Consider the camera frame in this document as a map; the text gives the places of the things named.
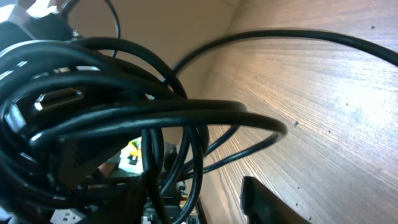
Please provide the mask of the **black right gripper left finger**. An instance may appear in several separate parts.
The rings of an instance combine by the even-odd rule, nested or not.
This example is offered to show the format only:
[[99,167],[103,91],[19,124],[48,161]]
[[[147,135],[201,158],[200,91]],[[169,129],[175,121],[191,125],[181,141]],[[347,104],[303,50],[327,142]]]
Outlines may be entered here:
[[147,200],[147,174],[134,177],[127,189],[93,215],[94,224],[141,223]]

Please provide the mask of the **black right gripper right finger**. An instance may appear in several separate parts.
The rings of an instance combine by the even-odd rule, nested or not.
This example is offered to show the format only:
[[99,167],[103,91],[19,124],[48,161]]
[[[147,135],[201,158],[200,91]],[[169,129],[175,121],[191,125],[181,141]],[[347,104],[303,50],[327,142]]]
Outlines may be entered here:
[[243,177],[241,208],[249,224],[310,224],[255,177]]

